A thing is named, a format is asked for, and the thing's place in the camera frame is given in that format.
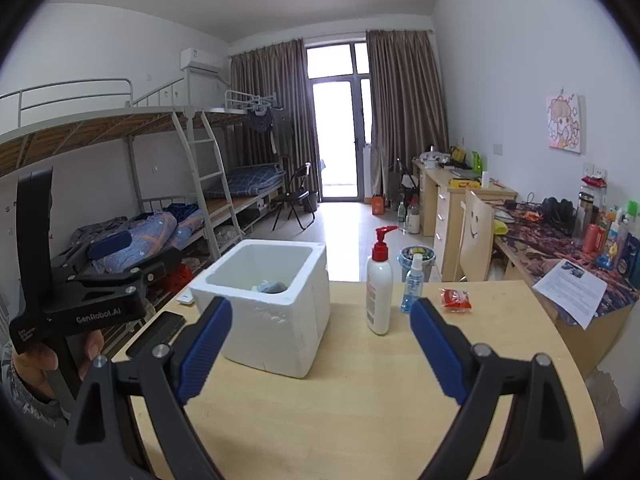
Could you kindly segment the person's left hand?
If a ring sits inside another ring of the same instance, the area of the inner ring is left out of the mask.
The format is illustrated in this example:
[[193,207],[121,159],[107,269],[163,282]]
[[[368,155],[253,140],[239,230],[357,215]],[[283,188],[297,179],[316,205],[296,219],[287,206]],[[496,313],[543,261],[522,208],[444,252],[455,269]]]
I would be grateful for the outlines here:
[[[78,376],[85,379],[93,359],[102,353],[104,338],[100,330],[88,333],[85,341],[85,361],[78,367]],[[38,344],[23,354],[12,351],[12,363],[17,375],[38,399],[46,402],[55,399],[55,393],[49,384],[47,372],[58,369],[58,356],[42,344]]]

